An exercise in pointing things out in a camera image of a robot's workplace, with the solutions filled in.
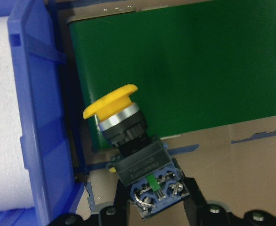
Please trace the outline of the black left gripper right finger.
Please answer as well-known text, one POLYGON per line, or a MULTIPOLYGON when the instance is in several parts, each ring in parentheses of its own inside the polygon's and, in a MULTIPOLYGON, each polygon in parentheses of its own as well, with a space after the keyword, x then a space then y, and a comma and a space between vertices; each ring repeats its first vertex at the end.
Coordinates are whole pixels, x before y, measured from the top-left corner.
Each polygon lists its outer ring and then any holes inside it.
POLYGON ((194 178, 185 177, 183 183, 189 193, 189 195, 183 199, 183 206, 189 225, 202 226, 202 211, 207 205, 207 201, 194 178))

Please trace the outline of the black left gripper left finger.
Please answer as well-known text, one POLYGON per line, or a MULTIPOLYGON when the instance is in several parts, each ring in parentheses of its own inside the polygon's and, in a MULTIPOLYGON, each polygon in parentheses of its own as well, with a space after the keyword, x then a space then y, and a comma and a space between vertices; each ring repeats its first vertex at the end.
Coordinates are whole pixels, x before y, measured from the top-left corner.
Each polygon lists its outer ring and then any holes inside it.
POLYGON ((111 216, 114 226, 127 226, 129 224, 130 203, 128 200, 128 188, 118 180, 113 202, 114 214, 111 216))

